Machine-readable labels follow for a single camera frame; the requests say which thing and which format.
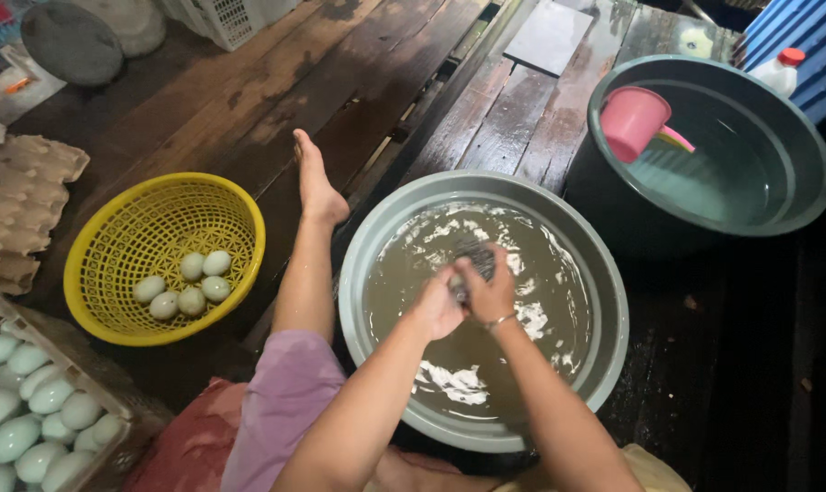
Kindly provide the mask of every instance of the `scrubbing brush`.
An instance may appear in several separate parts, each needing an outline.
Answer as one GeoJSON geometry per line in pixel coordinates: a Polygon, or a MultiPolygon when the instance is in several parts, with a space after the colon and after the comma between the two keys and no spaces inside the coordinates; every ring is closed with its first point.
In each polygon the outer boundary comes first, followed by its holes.
{"type": "MultiPolygon", "coordinates": [[[[484,241],[473,236],[466,236],[456,241],[456,260],[464,256],[471,259],[474,270],[486,282],[495,276],[495,253],[486,246],[484,241]]],[[[461,275],[455,275],[450,279],[450,291],[455,295],[458,304],[470,305],[471,291],[464,284],[464,278],[461,275]]]]}

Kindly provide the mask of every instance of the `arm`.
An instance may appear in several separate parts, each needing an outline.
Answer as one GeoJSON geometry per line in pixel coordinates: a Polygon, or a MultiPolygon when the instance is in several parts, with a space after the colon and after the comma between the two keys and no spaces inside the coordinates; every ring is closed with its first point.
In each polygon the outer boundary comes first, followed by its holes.
{"type": "MultiPolygon", "coordinates": [[[[493,247],[495,277],[486,283],[467,258],[457,268],[471,290],[474,315],[483,322],[513,313],[513,275],[506,251],[493,247]]],[[[528,409],[529,426],[544,465],[566,490],[641,490],[598,418],[555,373],[515,318],[492,329],[528,409]]]]}
{"type": "Polygon", "coordinates": [[[342,387],[298,444],[271,490],[361,490],[407,406],[422,353],[464,318],[445,267],[342,387]]]}

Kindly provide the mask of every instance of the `gray round lid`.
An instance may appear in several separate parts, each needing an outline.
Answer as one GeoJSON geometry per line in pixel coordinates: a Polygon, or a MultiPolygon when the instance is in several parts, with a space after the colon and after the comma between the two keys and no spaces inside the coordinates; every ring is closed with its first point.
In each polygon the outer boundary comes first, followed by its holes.
{"type": "Polygon", "coordinates": [[[21,23],[21,39],[33,60],[70,84],[108,84],[124,62],[122,45],[109,26],[66,2],[29,9],[21,23]]]}

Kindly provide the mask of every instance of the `blue corrugated wall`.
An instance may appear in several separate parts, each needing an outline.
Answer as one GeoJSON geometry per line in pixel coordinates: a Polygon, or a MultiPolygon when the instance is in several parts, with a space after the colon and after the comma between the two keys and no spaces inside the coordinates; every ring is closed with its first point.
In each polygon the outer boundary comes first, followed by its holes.
{"type": "Polygon", "coordinates": [[[812,122],[826,118],[826,0],[772,0],[745,34],[736,54],[748,72],[784,48],[805,52],[790,99],[812,122]]]}

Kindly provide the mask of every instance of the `bracelet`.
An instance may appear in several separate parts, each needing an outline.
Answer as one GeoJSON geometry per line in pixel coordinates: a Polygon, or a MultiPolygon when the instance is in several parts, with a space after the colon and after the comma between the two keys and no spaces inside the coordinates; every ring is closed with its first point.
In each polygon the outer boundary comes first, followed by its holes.
{"type": "Polygon", "coordinates": [[[489,333],[493,332],[495,328],[498,327],[501,323],[505,322],[507,319],[515,318],[516,311],[513,311],[513,314],[507,314],[506,316],[501,316],[500,318],[489,321],[488,323],[483,324],[483,328],[489,331],[489,333]]]}

